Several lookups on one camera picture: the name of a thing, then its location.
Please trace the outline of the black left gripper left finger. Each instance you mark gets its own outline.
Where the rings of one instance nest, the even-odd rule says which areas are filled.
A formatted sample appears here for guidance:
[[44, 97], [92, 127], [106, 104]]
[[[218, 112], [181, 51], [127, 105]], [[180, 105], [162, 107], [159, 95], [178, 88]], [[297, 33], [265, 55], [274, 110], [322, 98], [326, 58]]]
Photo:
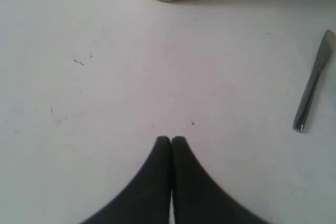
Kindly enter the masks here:
[[171, 141], [159, 136], [127, 186], [83, 223], [169, 223]]

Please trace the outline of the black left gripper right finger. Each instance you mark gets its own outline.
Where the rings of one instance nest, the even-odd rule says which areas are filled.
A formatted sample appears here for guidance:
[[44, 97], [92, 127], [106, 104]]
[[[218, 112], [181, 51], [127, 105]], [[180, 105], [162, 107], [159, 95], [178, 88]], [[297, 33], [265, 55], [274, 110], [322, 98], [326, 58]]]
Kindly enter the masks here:
[[225, 193], [201, 166], [186, 138], [172, 139], [175, 223], [267, 223]]

